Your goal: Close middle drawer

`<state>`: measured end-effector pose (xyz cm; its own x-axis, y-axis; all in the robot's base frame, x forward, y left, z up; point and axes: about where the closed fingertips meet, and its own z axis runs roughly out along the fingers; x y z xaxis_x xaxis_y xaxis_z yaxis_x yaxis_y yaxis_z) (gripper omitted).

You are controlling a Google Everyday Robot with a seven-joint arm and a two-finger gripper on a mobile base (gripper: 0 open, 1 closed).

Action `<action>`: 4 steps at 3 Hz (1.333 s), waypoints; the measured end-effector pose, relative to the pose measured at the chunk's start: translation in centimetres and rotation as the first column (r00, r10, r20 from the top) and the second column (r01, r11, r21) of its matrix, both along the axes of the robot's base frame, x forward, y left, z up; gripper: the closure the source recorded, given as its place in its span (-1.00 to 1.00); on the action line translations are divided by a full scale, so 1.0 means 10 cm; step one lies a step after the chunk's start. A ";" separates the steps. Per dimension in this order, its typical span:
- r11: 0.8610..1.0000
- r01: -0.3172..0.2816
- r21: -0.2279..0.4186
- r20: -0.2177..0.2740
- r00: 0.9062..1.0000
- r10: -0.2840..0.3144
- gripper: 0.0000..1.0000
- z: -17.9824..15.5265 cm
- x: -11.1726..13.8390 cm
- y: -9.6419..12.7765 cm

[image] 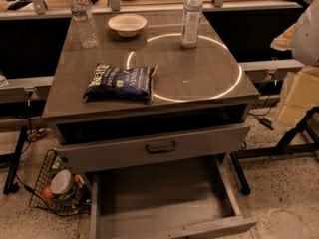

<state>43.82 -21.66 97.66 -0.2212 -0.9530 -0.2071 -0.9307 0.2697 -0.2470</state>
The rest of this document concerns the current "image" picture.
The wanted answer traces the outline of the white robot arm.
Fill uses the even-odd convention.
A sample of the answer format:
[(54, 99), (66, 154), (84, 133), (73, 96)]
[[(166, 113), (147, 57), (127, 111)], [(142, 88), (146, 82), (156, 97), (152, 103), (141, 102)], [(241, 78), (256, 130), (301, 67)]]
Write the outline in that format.
[(296, 23), (273, 39), (270, 47), (290, 50), (292, 57), (303, 64), (293, 77), (278, 116), (280, 123), (295, 127), (319, 105), (319, 0), (313, 0)]

